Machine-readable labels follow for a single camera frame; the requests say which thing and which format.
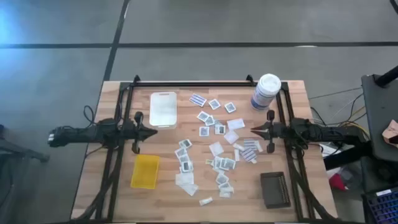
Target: blue label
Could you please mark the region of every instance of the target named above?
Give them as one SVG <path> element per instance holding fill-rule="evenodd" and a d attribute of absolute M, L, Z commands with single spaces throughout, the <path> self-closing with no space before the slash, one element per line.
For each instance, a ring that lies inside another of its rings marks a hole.
<path fill-rule="evenodd" d="M 257 109 L 257 110 L 264 110 L 264 109 L 266 109 L 266 108 L 268 107 L 268 106 L 261 106 L 261 105 L 259 105 L 258 103 L 256 103 L 256 102 L 254 101 L 253 97 L 251 98 L 250 102 L 251 102 L 252 106 L 253 106 L 255 109 Z"/>

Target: yellow plastic case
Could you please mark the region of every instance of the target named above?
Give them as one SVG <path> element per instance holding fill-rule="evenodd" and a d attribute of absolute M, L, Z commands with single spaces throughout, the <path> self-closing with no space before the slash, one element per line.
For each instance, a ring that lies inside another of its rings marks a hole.
<path fill-rule="evenodd" d="M 159 156 L 137 155 L 132 172 L 132 188 L 155 189 Z"/>

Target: plastic packaging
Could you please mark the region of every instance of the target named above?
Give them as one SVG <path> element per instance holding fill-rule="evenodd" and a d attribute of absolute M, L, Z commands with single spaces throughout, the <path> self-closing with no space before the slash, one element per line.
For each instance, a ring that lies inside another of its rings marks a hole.
<path fill-rule="evenodd" d="M 159 129 L 173 129 L 177 126 L 177 94 L 151 94 L 149 123 Z"/>
<path fill-rule="evenodd" d="M 268 106 L 271 104 L 276 94 L 278 94 L 280 86 L 281 82 L 276 75 L 263 75 L 251 97 L 251 105 L 253 108 L 256 110 L 268 109 Z"/>

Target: wooden table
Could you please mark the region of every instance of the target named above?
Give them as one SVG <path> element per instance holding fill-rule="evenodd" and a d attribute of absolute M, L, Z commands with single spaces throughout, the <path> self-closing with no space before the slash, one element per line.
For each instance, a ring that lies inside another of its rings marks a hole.
<path fill-rule="evenodd" d="M 120 82 L 104 82 L 98 103 L 96 120 L 112 118 L 118 97 Z M 289 90 L 295 117 L 310 118 L 310 104 L 303 81 L 289 81 Z M 244 138 L 259 139 L 263 149 L 268 144 L 250 132 L 250 128 L 262 125 L 266 119 L 266 111 L 256 111 L 250 105 L 253 87 L 183 87 L 183 88 L 134 88 L 130 117 L 136 111 L 144 113 L 144 125 L 149 125 L 150 95 L 154 92 L 174 91 L 178 99 L 178 123 L 172 130 L 159 131 L 141 143 L 141 154 L 160 156 L 159 173 L 156 189 L 132 189 L 130 181 L 136 155 L 131 151 L 132 141 L 124 148 L 121 176 L 119 180 L 118 197 L 114 212 L 114 222 L 275 222 L 295 221 L 295 210 L 290 186 L 289 171 L 286 163 L 284 143 L 276 139 L 275 153 L 258 153 L 257 164 L 247 163 L 241 159 L 235 170 L 226 172 L 230 184 L 234 187 L 231 198 L 220 198 L 215 182 L 217 173 L 211 166 L 205 164 L 206 159 L 212 159 L 209 145 L 219 141 L 224 149 L 222 157 L 233 159 L 233 147 L 221 135 L 215 135 L 211 129 L 210 137 L 199 137 L 198 129 L 204 124 L 196 118 L 201 110 L 214 115 L 223 124 L 227 120 L 243 118 L 246 125 L 236 130 L 239 135 L 238 144 L 243 144 Z M 237 107 L 234 113 L 218 108 L 212 110 L 208 104 L 203 108 L 194 105 L 188 99 L 192 93 L 197 93 L 209 100 L 216 98 L 224 105 L 233 102 Z M 271 104 L 275 110 L 275 121 L 279 121 L 276 100 Z M 174 150 L 178 149 L 178 142 L 190 139 L 193 146 L 188 150 L 194 163 L 195 183 L 199 190 L 194 196 L 189 196 L 183 189 L 175 185 L 175 175 L 179 173 L 179 163 Z M 90 144 L 89 151 L 97 148 L 97 144 Z M 103 173 L 106 151 L 93 153 L 85 160 L 80 184 L 75 199 L 72 217 L 77 217 L 91 203 L 97 194 Z M 319 147 L 310 146 L 305 152 L 305 165 L 308 181 L 312 192 L 326 210 L 336 217 L 336 209 L 331 194 L 325 166 Z M 267 209 L 261 193 L 259 175 L 263 172 L 282 171 L 285 174 L 290 201 L 290 208 Z M 302 207 L 305 210 L 304 196 L 300 190 Z M 213 197 L 213 202 L 201 207 L 199 200 Z M 104 205 L 106 213 L 108 200 Z"/>

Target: black metal frame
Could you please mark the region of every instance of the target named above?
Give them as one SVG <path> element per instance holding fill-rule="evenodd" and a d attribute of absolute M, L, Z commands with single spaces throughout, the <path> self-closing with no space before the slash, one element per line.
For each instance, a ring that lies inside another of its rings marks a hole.
<path fill-rule="evenodd" d="M 134 87 L 200 87 L 200 86 L 247 86 L 247 87 L 255 87 L 257 83 L 253 80 L 251 75 L 248 75 L 246 78 L 246 81 L 243 82 L 140 82 L 140 78 L 136 76 L 134 78 L 133 82 L 122 82 L 120 83 L 119 86 L 119 95 L 118 95 L 118 100 L 116 102 L 116 109 L 115 109 L 115 117 L 117 117 L 118 114 L 120 114 L 120 108 L 119 105 L 122 103 L 123 100 L 123 95 L 126 90 L 128 90 L 127 93 L 127 102 L 126 102 L 126 107 L 124 109 L 124 121 L 129 119 L 129 114 L 131 110 L 131 103 L 132 103 L 132 94 Z M 287 103 L 287 110 L 289 112 L 289 118 L 292 119 L 294 117 L 293 114 L 293 106 L 292 102 L 290 99 L 290 92 L 289 92 L 289 86 L 286 82 L 282 82 L 282 91 L 285 93 L 285 99 Z M 279 111 L 279 116 L 280 120 L 282 123 L 286 124 L 285 121 L 285 114 L 284 114 L 284 109 L 282 106 L 282 100 L 280 97 L 280 93 L 277 95 L 277 106 L 278 106 L 278 111 Z M 104 223 L 104 222 L 111 222 L 113 220 L 113 215 L 114 215 L 114 207 L 116 204 L 116 196 L 118 193 L 118 184 L 119 184 L 119 176 L 120 176 L 120 171 L 121 171 L 121 162 L 123 158 L 123 150 L 124 150 L 124 140 L 120 139 L 118 147 L 116 149 L 108 149 L 108 153 L 106 155 L 106 160 L 105 160 L 105 166 L 104 166 L 104 171 L 103 171 L 103 177 L 101 181 L 101 188 L 91 203 L 91 205 L 86 209 L 84 214 L 80 216 L 77 219 L 71 220 L 71 223 Z M 114 165 L 114 168 L 111 171 L 111 161 L 113 158 L 113 152 L 117 152 L 116 155 L 116 162 Z M 292 169 L 295 169 L 294 167 L 294 159 L 291 155 L 292 148 L 287 142 L 285 141 L 285 151 L 286 151 L 286 159 L 289 167 L 289 177 L 290 181 L 292 183 L 292 193 L 293 193 L 293 199 L 294 199 L 294 204 L 295 204 L 295 212 L 297 216 L 297 220 L 303 220 L 304 215 L 303 215 L 303 210 L 302 210 L 302 205 L 300 201 L 300 195 L 299 191 L 297 188 L 297 182 L 295 178 L 292 177 Z M 298 153 L 298 164 L 300 168 L 300 175 L 302 176 L 302 179 L 304 182 L 308 185 L 308 180 L 307 180 L 307 173 L 305 171 L 305 166 L 304 166 L 304 161 L 303 157 L 300 156 L 299 151 Z M 103 218 L 103 205 L 104 205 L 104 197 L 109 190 L 109 188 L 112 186 L 111 189 L 111 195 L 110 195 L 110 201 L 109 201 L 109 207 L 108 207 L 108 214 L 106 218 Z M 307 203 L 307 208 L 308 208 L 308 216 L 311 219 L 315 219 L 315 214 L 313 211 L 313 206 L 311 201 L 308 199 L 306 200 Z M 95 219 L 90 219 L 90 217 L 93 215 L 94 211 L 95 213 Z"/>

